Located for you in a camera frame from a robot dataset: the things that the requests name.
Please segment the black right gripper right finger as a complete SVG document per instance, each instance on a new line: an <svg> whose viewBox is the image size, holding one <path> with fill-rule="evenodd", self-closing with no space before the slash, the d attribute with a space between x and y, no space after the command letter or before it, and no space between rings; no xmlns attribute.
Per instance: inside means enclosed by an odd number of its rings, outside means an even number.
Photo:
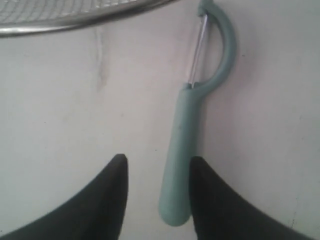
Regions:
<svg viewBox="0 0 320 240"><path fill-rule="evenodd" d="M307 240L250 204L200 156L190 160L190 208L199 240Z"/></svg>

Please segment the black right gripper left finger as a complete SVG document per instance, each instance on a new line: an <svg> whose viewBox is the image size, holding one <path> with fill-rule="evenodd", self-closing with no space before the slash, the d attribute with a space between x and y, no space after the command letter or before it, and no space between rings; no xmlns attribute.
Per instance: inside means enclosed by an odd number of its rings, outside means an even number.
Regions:
<svg viewBox="0 0 320 240"><path fill-rule="evenodd" d="M128 159L116 154L80 192L3 240L117 240L128 201Z"/></svg>

